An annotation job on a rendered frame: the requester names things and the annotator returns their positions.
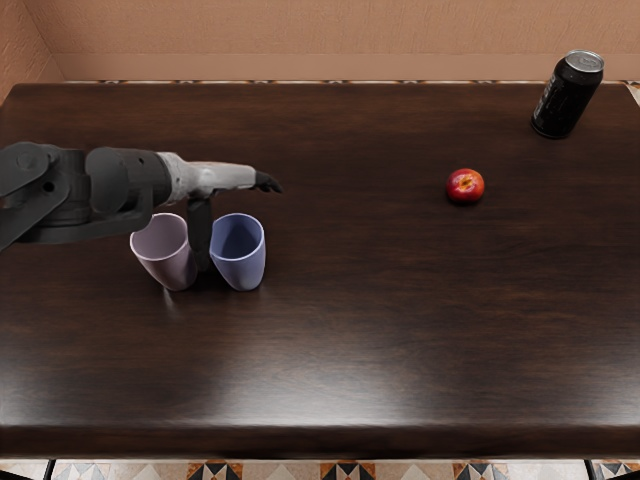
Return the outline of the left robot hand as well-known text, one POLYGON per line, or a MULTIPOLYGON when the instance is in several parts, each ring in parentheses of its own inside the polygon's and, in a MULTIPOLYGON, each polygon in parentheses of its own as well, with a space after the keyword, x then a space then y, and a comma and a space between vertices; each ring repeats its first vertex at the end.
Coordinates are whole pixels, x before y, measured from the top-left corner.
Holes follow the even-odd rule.
POLYGON ((158 152, 157 155, 165 164, 170 179, 171 193, 165 205, 187 200, 188 243, 199 272, 208 271, 211 264, 211 197, 234 190, 283 192, 275 178, 249 165, 188 162, 173 152, 158 152))

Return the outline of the blue cup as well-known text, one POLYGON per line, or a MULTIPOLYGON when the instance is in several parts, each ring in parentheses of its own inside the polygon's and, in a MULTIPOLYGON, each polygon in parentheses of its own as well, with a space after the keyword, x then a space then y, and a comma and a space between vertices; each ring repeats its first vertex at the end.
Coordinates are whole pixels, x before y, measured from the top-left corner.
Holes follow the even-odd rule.
POLYGON ((233 289, 256 289, 266 266, 266 238, 262 224, 244 213, 219 217, 212 224, 209 255, 233 289))

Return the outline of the pale pink cup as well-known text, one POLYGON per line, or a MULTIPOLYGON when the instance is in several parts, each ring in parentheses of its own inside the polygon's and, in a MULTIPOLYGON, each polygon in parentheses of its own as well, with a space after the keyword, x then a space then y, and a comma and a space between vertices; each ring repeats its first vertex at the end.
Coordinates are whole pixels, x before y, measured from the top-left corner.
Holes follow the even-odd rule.
POLYGON ((167 290, 186 290, 195 282, 197 265, 181 216, 154 214, 146 227, 130 235, 129 243, 143 268, 167 290))

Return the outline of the red apple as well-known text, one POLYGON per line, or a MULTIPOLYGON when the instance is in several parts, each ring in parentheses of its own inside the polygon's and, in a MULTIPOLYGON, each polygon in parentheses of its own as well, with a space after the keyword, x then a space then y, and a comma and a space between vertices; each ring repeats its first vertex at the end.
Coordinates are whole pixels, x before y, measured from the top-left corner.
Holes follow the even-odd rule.
POLYGON ((454 203, 475 203, 484 195, 484 178, 476 170, 458 169, 449 175, 445 190, 447 197, 454 203))

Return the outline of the black drink can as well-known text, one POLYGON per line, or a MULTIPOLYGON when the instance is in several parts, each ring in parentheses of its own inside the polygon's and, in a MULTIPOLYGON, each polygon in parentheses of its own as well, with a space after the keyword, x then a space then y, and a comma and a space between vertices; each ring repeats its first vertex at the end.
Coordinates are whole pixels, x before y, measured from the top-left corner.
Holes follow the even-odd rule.
POLYGON ((547 138, 566 138, 601 84, 604 66, 604 59, 595 52, 567 52, 555 65, 532 113, 533 129, 547 138))

